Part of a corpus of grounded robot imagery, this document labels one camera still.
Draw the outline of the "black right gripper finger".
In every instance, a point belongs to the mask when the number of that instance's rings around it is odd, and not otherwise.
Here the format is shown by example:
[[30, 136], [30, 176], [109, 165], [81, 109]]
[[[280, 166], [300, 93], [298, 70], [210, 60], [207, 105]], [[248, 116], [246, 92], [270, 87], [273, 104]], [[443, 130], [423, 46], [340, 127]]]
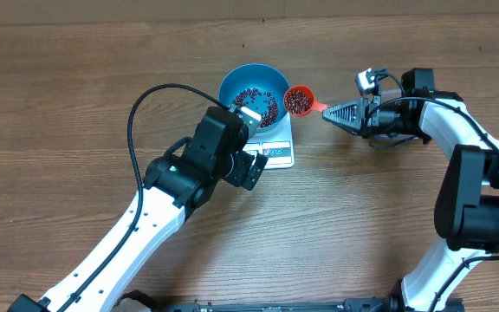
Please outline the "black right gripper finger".
[[323, 116], [323, 120], [341, 128], [351, 135], [358, 135], [361, 131], [361, 123], [359, 120], [344, 120], [342, 118], [328, 116]]
[[362, 99], [330, 106], [322, 112], [324, 120], [357, 120], [362, 115]]

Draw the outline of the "red measuring scoop blue handle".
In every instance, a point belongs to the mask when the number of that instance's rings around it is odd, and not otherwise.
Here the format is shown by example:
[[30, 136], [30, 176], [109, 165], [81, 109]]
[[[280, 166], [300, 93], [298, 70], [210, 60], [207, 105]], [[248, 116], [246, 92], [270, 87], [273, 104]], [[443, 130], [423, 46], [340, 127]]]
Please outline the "red measuring scoop blue handle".
[[295, 117], [305, 117], [315, 112], [323, 112], [329, 105], [317, 101], [312, 90], [305, 85], [290, 88], [283, 97], [285, 109]]

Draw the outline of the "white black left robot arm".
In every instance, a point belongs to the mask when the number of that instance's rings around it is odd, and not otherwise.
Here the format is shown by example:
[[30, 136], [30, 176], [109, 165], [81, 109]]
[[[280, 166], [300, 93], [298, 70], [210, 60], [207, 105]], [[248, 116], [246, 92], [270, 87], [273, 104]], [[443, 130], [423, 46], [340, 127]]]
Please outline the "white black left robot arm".
[[221, 180], [252, 190], [267, 159], [244, 151], [262, 117], [248, 108], [207, 109], [196, 131], [137, 174], [138, 190], [115, 226], [41, 299], [20, 295], [10, 312], [147, 311], [125, 289], [152, 253], [210, 198]]

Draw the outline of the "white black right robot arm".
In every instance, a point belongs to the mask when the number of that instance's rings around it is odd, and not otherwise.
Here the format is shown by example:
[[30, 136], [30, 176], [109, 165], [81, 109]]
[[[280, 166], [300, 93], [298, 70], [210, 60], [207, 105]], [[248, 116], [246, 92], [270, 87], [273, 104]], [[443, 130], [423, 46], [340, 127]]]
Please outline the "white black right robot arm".
[[385, 100], [385, 69], [357, 74], [360, 97], [322, 109], [322, 118], [371, 139], [399, 144], [434, 141], [449, 160], [434, 208], [436, 237], [418, 266], [385, 298], [346, 299], [346, 311], [462, 311], [450, 298], [481, 262], [499, 261], [499, 140], [468, 112], [455, 92], [439, 91], [430, 68], [413, 68], [398, 79], [400, 95]]

